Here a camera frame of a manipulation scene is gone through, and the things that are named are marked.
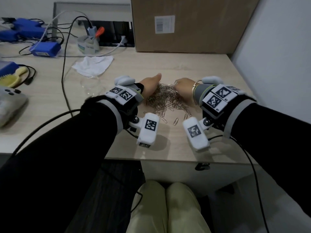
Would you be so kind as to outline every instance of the paper clip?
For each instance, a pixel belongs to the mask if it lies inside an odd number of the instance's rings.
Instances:
[[[160,118],[163,120],[163,122],[167,123],[167,121],[165,120],[165,118],[163,118],[162,116],[160,116]]]
[[[175,119],[175,121],[174,121],[174,123],[173,123],[173,126],[176,126],[176,124],[178,123],[178,120],[179,120],[179,118],[176,118],[176,119]]]

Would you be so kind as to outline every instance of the white tissue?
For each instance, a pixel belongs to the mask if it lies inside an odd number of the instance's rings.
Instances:
[[[87,77],[98,76],[105,72],[113,60],[114,57],[111,55],[84,57],[82,62],[76,62],[72,68],[74,68],[79,74]]]

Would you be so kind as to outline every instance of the orange handle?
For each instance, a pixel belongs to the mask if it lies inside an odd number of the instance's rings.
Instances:
[[[100,27],[98,29],[98,31],[96,32],[95,37],[98,38],[100,35],[102,35],[104,33],[104,31],[105,31],[105,28],[104,27]]]

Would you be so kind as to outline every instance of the clear plastic cup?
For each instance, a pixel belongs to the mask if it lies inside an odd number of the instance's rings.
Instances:
[[[88,97],[98,96],[100,94],[103,94],[106,90],[106,88],[101,85],[100,80],[97,76],[83,77],[80,80],[80,84]]]

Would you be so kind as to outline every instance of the light green pants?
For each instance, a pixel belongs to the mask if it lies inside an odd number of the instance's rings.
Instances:
[[[148,180],[138,192],[143,198],[132,212],[127,233],[211,233],[196,197],[186,185],[177,182],[165,191],[158,182]],[[132,208],[140,197],[135,195]]]

